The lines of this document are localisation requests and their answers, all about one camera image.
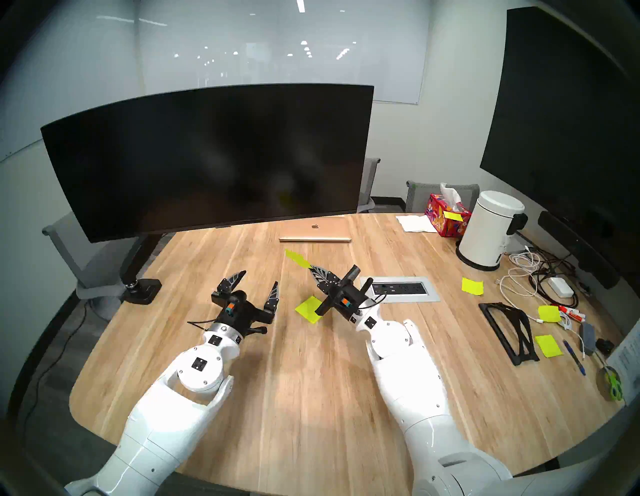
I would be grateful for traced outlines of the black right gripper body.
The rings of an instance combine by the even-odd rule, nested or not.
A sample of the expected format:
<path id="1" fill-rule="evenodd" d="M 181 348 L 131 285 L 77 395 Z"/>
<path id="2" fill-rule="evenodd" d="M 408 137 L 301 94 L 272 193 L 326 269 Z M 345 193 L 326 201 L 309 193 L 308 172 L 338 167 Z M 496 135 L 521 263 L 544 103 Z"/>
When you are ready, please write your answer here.
<path id="1" fill-rule="evenodd" d="M 360 268 L 353 265 L 346 275 L 337 283 L 329 286 L 329 295 L 315 309 L 315 314 L 322 317 L 330 309 L 336 309 L 345 319 L 356 322 L 356 318 L 362 317 L 366 310 L 379 305 L 382 298 L 370 299 L 366 292 L 373 284 L 373 279 L 368 278 L 362 289 L 354 286 L 354 280 L 360 274 Z"/>

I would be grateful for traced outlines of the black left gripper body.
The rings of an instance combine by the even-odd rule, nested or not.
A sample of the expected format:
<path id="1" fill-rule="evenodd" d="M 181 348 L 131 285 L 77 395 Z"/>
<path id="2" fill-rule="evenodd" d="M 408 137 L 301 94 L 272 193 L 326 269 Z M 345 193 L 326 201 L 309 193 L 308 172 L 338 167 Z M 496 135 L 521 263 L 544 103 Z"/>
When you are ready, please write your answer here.
<path id="1" fill-rule="evenodd" d="M 241 336 L 267 334 L 265 326 L 253 328 L 252 325 L 255 322 L 270 325 L 275 318 L 275 314 L 265 311 L 265 304 L 263 308 L 257 308 L 250 303 L 243 290 L 235 290 L 231 294 L 218 294 L 215 291 L 211 294 L 211 300 L 221 307 L 213 323 L 231 327 Z"/>

